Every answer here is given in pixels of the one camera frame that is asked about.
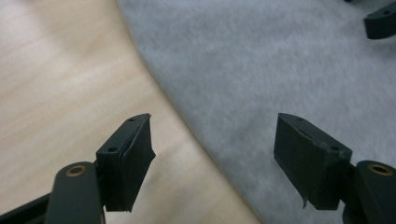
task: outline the light wood surface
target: light wood surface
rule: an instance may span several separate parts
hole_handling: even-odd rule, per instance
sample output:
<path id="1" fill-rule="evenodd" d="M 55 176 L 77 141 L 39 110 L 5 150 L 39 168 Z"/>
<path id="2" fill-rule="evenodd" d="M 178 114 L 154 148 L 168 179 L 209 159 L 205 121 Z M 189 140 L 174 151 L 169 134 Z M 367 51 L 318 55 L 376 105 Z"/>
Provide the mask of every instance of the light wood surface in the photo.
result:
<path id="1" fill-rule="evenodd" d="M 142 64 L 115 1 L 0 1 L 0 214 L 147 112 L 157 158 L 132 214 L 107 223 L 259 223 Z"/>

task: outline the black object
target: black object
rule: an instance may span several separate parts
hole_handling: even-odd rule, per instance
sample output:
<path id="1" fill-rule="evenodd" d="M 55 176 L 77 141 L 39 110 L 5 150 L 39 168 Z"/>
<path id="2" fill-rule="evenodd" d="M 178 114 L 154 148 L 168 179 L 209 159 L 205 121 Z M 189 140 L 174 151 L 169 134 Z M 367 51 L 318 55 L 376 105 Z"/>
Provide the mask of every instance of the black object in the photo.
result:
<path id="1" fill-rule="evenodd" d="M 369 39 L 383 39 L 396 35 L 396 2 L 379 9 L 364 19 Z"/>
<path id="2" fill-rule="evenodd" d="M 149 114 L 127 119 L 96 152 L 97 161 L 64 167 L 52 193 L 2 216 L 0 223 L 105 223 L 107 211 L 131 211 L 155 154 Z"/>
<path id="3" fill-rule="evenodd" d="M 396 223 L 396 170 L 377 161 L 349 163 L 352 150 L 305 119 L 279 114 L 275 159 L 306 202 L 335 210 L 346 224 Z"/>

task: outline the gray cloth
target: gray cloth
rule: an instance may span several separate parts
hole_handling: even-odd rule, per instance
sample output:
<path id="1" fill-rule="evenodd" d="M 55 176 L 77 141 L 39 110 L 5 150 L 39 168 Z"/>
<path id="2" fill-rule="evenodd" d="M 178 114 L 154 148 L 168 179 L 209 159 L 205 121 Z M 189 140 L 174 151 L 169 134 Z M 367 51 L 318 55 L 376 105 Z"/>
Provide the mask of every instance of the gray cloth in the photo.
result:
<path id="1" fill-rule="evenodd" d="M 303 209 L 274 160 L 279 112 L 350 147 L 354 164 L 396 166 L 396 37 L 366 39 L 362 23 L 390 2 L 119 1 L 181 116 L 255 213 L 276 224 L 342 223 L 344 207 Z"/>

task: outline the bolt hole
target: bolt hole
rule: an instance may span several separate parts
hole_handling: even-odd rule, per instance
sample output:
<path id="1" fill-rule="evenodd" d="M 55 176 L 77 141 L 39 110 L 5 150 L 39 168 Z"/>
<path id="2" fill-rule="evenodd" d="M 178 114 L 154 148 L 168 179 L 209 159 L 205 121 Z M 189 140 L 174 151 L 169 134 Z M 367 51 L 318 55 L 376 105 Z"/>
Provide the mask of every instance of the bolt hole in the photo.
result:
<path id="1" fill-rule="evenodd" d="M 379 175 L 393 175 L 393 171 L 380 164 L 370 164 L 369 169 Z"/>
<path id="2" fill-rule="evenodd" d="M 331 147 L 331 148 L 332 148 L 332 150 L 334 150 L 334 151 L 339 151 L 339 150 L 340 150 L 339 147 Z"/>
<path id="3" fill-rule="evenodd" d="M 66 171 L 66 175 L 70 177 L 82 175 L 85 172 L 85 169 L 85 166 L 82 165 L 73 166 Z"/>
<path id="4" fill-rule="evenodd" d="M 107 151 L 108 152 L 116 152 L 118 149 L 116 147 L 111 147 Z"/>

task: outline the wooden table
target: wooden table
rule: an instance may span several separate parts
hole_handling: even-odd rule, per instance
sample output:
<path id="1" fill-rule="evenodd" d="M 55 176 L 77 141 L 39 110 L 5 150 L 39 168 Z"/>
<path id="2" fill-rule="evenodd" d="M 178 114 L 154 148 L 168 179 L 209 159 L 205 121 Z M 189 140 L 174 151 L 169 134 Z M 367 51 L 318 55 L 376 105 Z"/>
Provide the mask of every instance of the wooden table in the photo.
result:
<path id="1" fill-rule="evenodd" d="M 115 1 L 1 1 L 0 214 L 147 112 L 157 158 L 132 214 L 107 223 L 259 223 L 142 64 Z"/>

